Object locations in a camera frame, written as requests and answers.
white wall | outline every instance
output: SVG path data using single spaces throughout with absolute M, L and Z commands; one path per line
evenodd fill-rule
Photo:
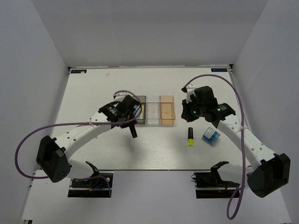
M 281 188 L 292 223 L 299 223 L 299 1 L 270 0 L 234 65 L 252 131 L 291 159 Z
M 0 223 L 18 224 L 30 180 L 14 166 L 15 148 L 29 131 L 55 122 L 67 68 L 30 0 L 1 1 L 0 33 Z M 21 149 L 28 174 L 45 134 Z
M 234 63 L 267 0 L 32 0 L 69 67 Z

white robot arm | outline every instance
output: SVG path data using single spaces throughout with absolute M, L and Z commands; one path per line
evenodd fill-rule
M 182 90 L 186 93 L 182 102 L 182 118 L 192 122 L 204 117 L 241 150 L 242 127 L 235 111 L 228 104 L 218 104 L 209 86 L 196 88 L 189 84 Z M 244 130 L 244 146 L 250 162 L 250 167 L 246 168 L 246 183 L 257 196 L 265 197 L 288 183 L 291 161 L 286 154 L 277 155 L 248 129 Z M 219 162 L 211 168 L 207 181 L 215 186 L 227 181 L 241 183 L 242 167 L 227 161 Z
M 90 162 L 70 159 L 71 156 L 98 135 L 119 126 L 129 127 L 132 137 L 137 137 L 136 120 L 126 123 L 140 113 L 140 102 L 125 92 L 114 96 L 114 101 L 101 107 L 88 122 L 90 125 L 78 126 L 58 137 L 45 136 L 40 143 L 36 161 L 51 179 L 58 182 L 65 177 L 84 179 L 96 176 L 99 171 Z

white table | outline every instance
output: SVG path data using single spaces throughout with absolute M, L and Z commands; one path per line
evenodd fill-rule
M 115 128 L 92 140 L 73 158 L 90 161 L 99 169 L 114 171 L 111 198 L 68 198 L 70 179 L 58 183 L 34 180 L 23 220 L 33 224 L 279 224 L 290 222 L 280 190 L 259 198 L 245 189 L 239 213 L 226 218 L 228 199 L 196 199 L 192 170 L 209 169 L 219 161 L 241 164 L 241 152 L 223 134 L 211 146 L 201 139 L 211 126 L 204 119 L 186 123 L 180 118 L 180 90 L 192 77 L 210 73 L 202 68 L 97 69 L 70 74 L 57 122 L 84 121 L 112 101 L 112 94 L 128 89 L 136 95 L 174 95 L 177 116 L 174 127 L 139 127 L 138 138 Z M 217 73 L 229 80 L 228 73 Z M 201 78 L 194 85 L 209 85 L 219 103 L 228 103 L 237 114 L 238 104 L 222 80 Z M 187 146 L 187 129 L 194 129 L 194 146 Z M 70 127 L 56 128 L 53 136 Z M 182 169 L 191 171 L 132 171 L 132 169 Z M 43 176 L 38 170 L 36 175 Z
M 241 152 L 225 135 L 211 146 L 201 137 L 212 124 L 203 118 L 187 123 L 181 119 L 181 91 L 191 78 L 212 74 L 210 68 L 118 68 L 88 69 L 83 74 L 70 74 L 57 123 L 86 121 L 100 107 L 113 100 L 118 90 L 136 95 L 173 95 L 176 121 L 174 127 L 137 127 L 138 138 L 129 129 L 114 128 L 84 145 L 72 157 L 90 161 L 101 170 L 199 170 L 210 169 L 220 161 L 241 164 Z M 228 72 L 216 72 L 230 81 Z M 228 103 L 239 115 L 239 107 L 231 87 L 215 77 L 195 80 L 197 87 L 212 87 L 219 103 Z M 188 147 L 188 127 L 193 127 L 194 146 Z M 58 127 L 53 137 L 73 128 Z

clear plastic container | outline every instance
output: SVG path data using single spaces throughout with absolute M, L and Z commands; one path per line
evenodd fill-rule
M 161 125 L 173 125 L 176 119 L 174 112 L 174 97 L 160 96 Z
M 149 125 L 160 124 L 160 97 L 147 96 L 146 97 L 146 122 Z

transparent bin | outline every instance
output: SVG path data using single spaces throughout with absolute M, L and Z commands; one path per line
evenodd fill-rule
M 138 118 L 136 118 L 136 120 L 137 120 L 137 124 L 144 125 L 145 124 L 145 114 L 146 114 L 146 96 L 137 96 L 137 97 L 141 102 L 142 113 L 140 114 L 140 116 Z
M 146 99 L 146 122 L 149 125 L 160 124 L 160 97 L 147 96 Z
M 161 125 L 173 125 L 176 119 L 174 112 L 174 97 L 160 96 Z

